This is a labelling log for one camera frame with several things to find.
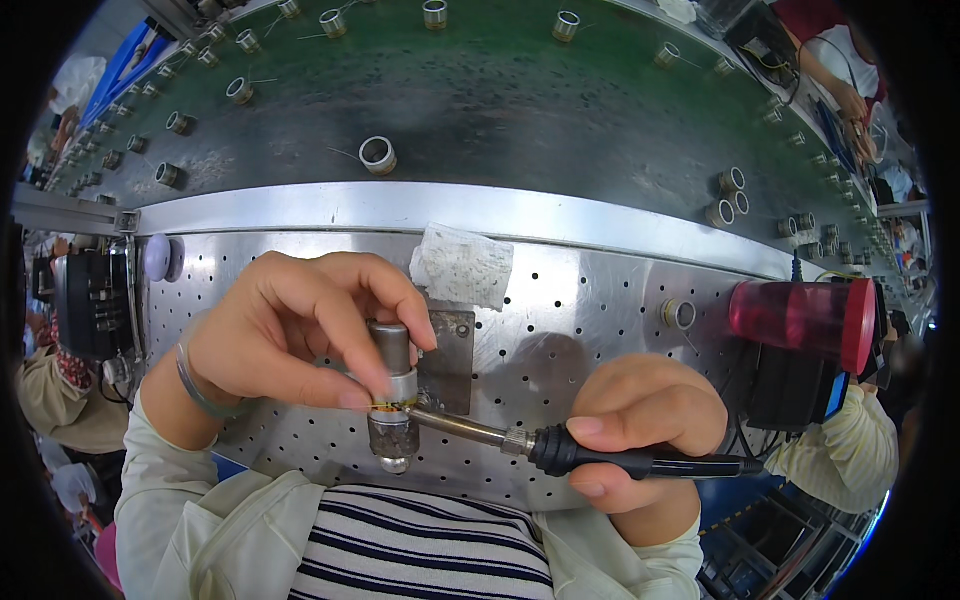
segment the yellow wire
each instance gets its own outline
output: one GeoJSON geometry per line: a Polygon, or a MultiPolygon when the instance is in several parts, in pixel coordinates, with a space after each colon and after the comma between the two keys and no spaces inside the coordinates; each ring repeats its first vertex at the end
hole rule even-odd
{"type": "Polygon", "coordinates": [[[836,275],[836,276],[839,276],[839,277],[846,277],[847,279],[862,279],[862,278],[863,278],[863,276],[855,275],[855,274],[853,274],[853,273],[840,273],[839,271],[823,271],[822,273],[820,273],[819,275],[817,275],[817,278],[814,279],[813,281],[814,281],[814,282],[819,281],[820,279],[824,278],[824,276],[828,276],[828,275],[836,275]]]}
{"type": "Polygon", "coordinates": [[[767,67],[768,69],[782,69],[782,68],[784,68],[785,66],[787,66],[787,63],[786,63],[786,62],[782,62],[782,63],[778,64],[777,66],[770,66],[769,64],[767,64],[766,62],[763,61],[763,58],[761,58],[760,55],[756,53],[756,51],[754,51],[754,50],[752,50],[752,49],[750,49],[750,48],[748,48],[748,47],[746,47],[746,46],[740,46],[740,50],[746,50],[746,51],[749,52],[750,54],[754,55],[754,57],[756,57],[756,59],[760,62],[760,64],[762,64],[763,66],[767,67]]]}

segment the red lid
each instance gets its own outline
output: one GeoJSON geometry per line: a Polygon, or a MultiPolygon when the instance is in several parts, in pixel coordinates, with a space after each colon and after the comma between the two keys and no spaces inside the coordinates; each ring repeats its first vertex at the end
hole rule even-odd
{"type": "Polygon", "coordinates": [[[847,296],[847,314],[843,320],[843,337],[840,342],[840,367],[859,375],[867,367],[870,346],[874,342],[876,321],[876,288],[869,278],[857,279],[850,284],[847,296]]]}

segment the soldering iron handle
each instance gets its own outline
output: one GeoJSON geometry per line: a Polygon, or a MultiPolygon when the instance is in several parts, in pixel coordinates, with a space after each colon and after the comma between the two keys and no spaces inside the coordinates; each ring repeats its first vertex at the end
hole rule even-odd
{"type": "Polygon", "coordinates": [[[547,475],[563,477],[580,465],[611,463],[639,481],[647,477],[701,479],[759,473],[763,464],[738,456],[686,456],[680,452],[636,448],[597,452],[577,444],[563,425],[538,429],[528,459],[547,475]]]}

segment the striped shirt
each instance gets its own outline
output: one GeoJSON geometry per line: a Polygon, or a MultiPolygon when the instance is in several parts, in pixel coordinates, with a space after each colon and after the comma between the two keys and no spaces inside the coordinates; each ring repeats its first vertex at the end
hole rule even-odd
{"type": "Polygon", "coordinates": [[[836,415],[774,450],[764,466],[845,513],[865,513],[897,480],[897,427],[876,395],[851,385],[836,415]]]}
{"type": "Polygon", "coordinates": [[[292,600],[553,598],[529,515],[371,485],[327,490],[292,600]]]}

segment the transparent plastic container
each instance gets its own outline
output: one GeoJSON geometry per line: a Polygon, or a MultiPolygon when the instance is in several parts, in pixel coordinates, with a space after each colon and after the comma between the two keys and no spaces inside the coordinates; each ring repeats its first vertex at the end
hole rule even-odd
{"type": "Polygon", "coordinates": [[[866,367],[875,320],[876,289],[870,279],[745,281],[730,302],[730,326],[737,336],[814,354],[854,374],[866,367]]]}
{"type": "Polygon", "coordinates": [[[693,5],[696,24],[713,39],[723,39],[759,0],[700,0],[693,5]]]}

